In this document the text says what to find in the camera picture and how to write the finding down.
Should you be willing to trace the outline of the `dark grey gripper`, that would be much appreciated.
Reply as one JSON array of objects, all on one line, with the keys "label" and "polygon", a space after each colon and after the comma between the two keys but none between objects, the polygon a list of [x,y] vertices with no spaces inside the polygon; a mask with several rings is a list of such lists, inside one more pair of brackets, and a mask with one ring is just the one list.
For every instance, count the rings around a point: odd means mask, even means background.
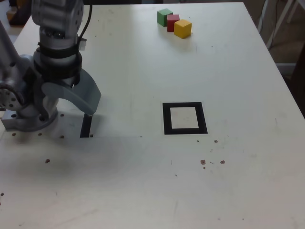
[{"label": "dark grey gripper", "polygon": [[51,98],[67,100],[87,115],[93,115],[97,111],[101,92],[94,79],[84,69],[81,69],[80,76],[60,81],[62,85],[44,83],[41,86],[43,93]]}]

